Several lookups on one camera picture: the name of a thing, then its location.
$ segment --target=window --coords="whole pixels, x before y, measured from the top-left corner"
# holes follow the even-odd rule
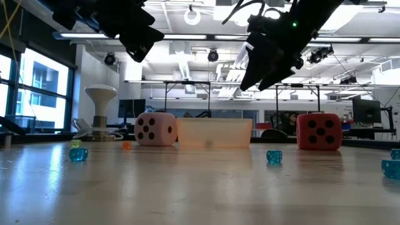
[[[16,115],[36,117],[36,129],[64,129],[69,68],[26,49],[20,75]]]
[[[22,116],[36,116],[37,128],[64,128],[65,107],[66,100],[61,97],[49,96],[27,89],[18,90],[16,112]]]
[[[19,82],[22,84],[63,96],[67,94],[68,67],[33,50],[26,49],[21,55],[20,73]],[[35,101],[39,99],[39,96],[34,97]]]
[[[17,95],[17,108],[16,108],[16,115],[21,115],[22,113],[22,97],[23,96],[23,92],[21,90],[18,90],[18,95]]]
[[[0,76],[1,79],[10,78],[11,59],[0,55]]]
[[[0,84],[0,116],[6,115],[8,86]]]

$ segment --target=ceiling duct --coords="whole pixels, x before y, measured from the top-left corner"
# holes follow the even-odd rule
[[[191,55],[190,44],[188,42],[183,42],[183,41],[174,41],[171,44],[169,44],[169,54],[170,55],[176,54],[182,80],[186,81],[191,80],[188,57],[187,57],[187,55]],[[195,94],[196,87],[190,84],[185,85],[185,93]]]

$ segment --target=metal frame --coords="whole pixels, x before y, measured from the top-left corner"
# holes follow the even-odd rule
[[[275,100],[276,100],[276,116],[277,116],[277,118],[279,117],[279,104],[278,104],[279,98],[278,98],[278,96],[283,91],[283,89],[281,89],[281,91],[278,92],[279,86],[285,86],[285,88],[286,88],[291,85],[287,85],[287,84],[276,84],[275,85],[275,93],[276,93]],[[313,87],[313,86],[317,87],[317,93],[315,93],[315,91],[311,89],[311,87]],[[302,84],[294,84],[294,86],[292,88],[303,88],[303,87],[304,86]],[[308,84],[306,87],[308,87],[308,89],[317,96],[318,112],[321,112],[321,98],[320,98],[320,93],[319,93],[319,85],[318,84]],[[279,129],[278,119],[277,119],[277,123],[276,123],[276,129]]]
[[[167,95],[168,92],[174,88],[177,84],[183,84],[183,85],[195,85],[195,84],[200,84],[200,86],[206,90],[202,84],[208,85],[208,92],[206,90],[206,92],[208,93],[208,111],[210,110],[210,93],[211,93],[211,82],[209,81],[164,81],[165,84],[165,98],[164,98],[164,111],[167,111]],[[170,89],[168,89],[168,84],[174,84]]]

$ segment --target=small die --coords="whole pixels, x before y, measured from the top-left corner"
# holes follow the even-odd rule
[[[122,149],[123,150],[130,150],[131,149],[131,142],[130,141],[124,141],[122,143]]]
[[[71,141],[72,148],[78,148],[80,145],[81,145],[81,140],[72,140]]]
[[[75,147],[69,150],[71,161],[85,161],[88,158],[89,151],[83,147]]]
[[[268,151],[267,160],[271,164],[279,164],[282,161],[282,151]]]
[[[386,177],[400,179],[400,161],[382,160],[381,167]]]
[[[392,151],[390,151],[390,156],[392,159],[400,159],[400,149],[392,149]]]

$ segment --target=wooden table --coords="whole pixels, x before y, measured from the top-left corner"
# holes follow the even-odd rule
[[[388,151],[294,144],[250,149],[28,144],[0,152],[0,224],[399,224],[400,181]],[[266,151],[283,151],[281,166]]]

